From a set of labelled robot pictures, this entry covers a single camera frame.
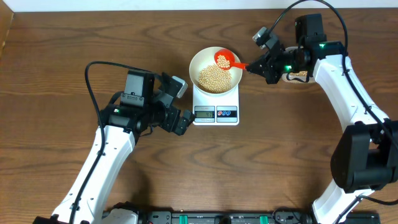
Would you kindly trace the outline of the red plastic measuring scoop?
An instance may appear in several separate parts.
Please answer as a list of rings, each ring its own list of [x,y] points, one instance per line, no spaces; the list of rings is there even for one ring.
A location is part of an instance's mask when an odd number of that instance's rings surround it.
[[[214,55],[214,60],[221,69],[229,70],[232,67],[240,68],[245,70],[247,67],[246,63],[235,62],[234,54],[228,49],[221,49]]]

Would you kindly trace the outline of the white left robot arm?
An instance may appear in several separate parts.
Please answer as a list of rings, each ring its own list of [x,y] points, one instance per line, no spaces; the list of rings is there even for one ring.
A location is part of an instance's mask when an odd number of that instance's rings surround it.
[[[71,189],[48,218],[34,223],[144,223],[146,218],[128,203],[105,213],[116,177],[147,128],[160,127],[183,135],[194,120],[191,111],[173,107],[183,91],[158,91],[146,108],[127,103],[129,95],[115,93],[101,112],[91,151]]]

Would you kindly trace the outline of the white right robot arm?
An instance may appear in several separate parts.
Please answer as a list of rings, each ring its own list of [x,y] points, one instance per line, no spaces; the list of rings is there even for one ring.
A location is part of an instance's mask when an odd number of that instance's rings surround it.
[[[271,29],[260,29],[253,40],[266,52],[246,70],[268,84],[305,72],[326,93],[343,134],[330,161],[332,181],[305,222],[343,223],[358,203],[397,181],[397,122],[362,86],[346,44],[327,40],[320,14],[296,18],[295,37],[297,45],[285,48]]]

